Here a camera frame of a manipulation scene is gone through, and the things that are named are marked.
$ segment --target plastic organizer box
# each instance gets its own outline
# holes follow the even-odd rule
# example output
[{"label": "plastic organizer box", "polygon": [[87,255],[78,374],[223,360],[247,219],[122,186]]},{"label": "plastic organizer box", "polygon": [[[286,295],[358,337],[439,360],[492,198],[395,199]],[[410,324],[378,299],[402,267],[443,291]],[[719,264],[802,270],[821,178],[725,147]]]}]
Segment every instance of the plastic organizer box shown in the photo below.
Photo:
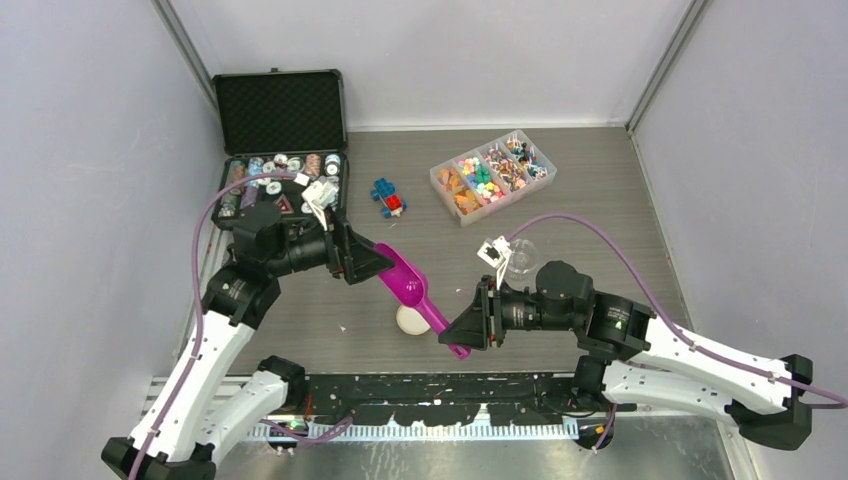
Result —
[{"label": "plastic organizer box", "polygon": [[463,227],[554,181],[556,167],[521,130],[430,169],[430,183]]}]

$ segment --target toy car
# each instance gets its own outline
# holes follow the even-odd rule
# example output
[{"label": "toy car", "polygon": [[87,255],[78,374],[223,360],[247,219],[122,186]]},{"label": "toy car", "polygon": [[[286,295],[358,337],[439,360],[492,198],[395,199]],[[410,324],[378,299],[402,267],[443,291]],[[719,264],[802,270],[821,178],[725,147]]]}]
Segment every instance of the toy car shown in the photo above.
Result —
[{"label": "toy car", "polygon": [[385,178],[378,178],[374,182],[374,190],[371,190],[371,198],[376,202],[383,202],[383,217],[391,218],[392,216],[399,217],[406,210],[406,202],[400,199],[395,193],[395,186],[392,182]]}]

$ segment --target open case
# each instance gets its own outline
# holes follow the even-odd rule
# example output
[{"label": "open case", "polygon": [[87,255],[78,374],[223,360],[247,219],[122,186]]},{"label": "open case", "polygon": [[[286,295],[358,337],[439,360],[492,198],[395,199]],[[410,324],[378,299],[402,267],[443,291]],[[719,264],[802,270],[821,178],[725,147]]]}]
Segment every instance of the open case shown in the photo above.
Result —
[{"label": "open case", "polygon": [[[325,176],[339,185],[332,205],[344,215],[350,169],[344,150],[344,88],[338,70],[218,75],[212,79],[231,156],[220,188],[246,175],[285,169],[312,178]],[[212,221],[231,230],[245,208],[273,202],[293,217],[311,217],[300,194],[304,186],[271,179],[251,182],[224,196]]]}]

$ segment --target case lid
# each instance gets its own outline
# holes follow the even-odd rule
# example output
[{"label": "case lid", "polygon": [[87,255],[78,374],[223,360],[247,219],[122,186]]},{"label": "case lid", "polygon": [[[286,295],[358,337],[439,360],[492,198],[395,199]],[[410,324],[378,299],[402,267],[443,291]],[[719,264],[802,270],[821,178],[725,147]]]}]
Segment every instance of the case lid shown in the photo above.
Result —
[{"label": "case lid", "polygon": [[212,79],[230,155],[343,150],[338,70],[218,75]]}]

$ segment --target robotic arm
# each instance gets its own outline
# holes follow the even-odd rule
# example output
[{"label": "robotic arm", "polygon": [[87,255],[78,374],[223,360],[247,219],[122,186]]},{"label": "robotic arm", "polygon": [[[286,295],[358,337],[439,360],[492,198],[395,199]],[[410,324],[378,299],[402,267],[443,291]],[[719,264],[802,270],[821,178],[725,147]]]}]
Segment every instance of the robotic arm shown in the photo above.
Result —
[{"label": "robotic arm", "polygon": [[[283,215],[279,207],[264,202],[240,219],[228,247],[229,259],[210,279],[203,296],[203,338],[190,339],[175,373],[129,438],[111,438],[103,449],[103,461],[119,477],[130,477],[141,452],[138,479],[212,479],[220,460],[262,418],[303,402],[304,368],[272,356],[259,364],[236,395],[209,412],[233,360],[279,297],[279,277],[324,265],[333,277],[354,285],[393,267],[392,260],[375,251],[374,244],[354,232],[346,219],[325,212],[337,189],[318,179],[303,192],[316,218]],[[185,371],[198,342],[191,375],[183,378],[177,372]],[[177,385],[179,395],[166,405]],[[154,420],[166,408],[163,423],[153,431]],[[153,439],[145,448],[151,432]]]},{"label": "robotic arm", "polygon": [[[589,411],[640,403],[665,406],[739,427],[761,445],[795,450],[812,429],[803,391],[777,381],[809,385],[813,364],[799,355],[769,359],[735,350],[683,328],[687,346],[650,308],[599,292],[592,278],[562,261],[548,262],[531,293],[503,283],[511,250],[503,237],[478,255],[497,269],[477,284],[474,300],[439,342],[477,350],[500,347],[508,330],[571,331],[589,355],[578,361],[572,396]],[[735,362],[772,372],[770,379],[704,355],[696,346]]]}]

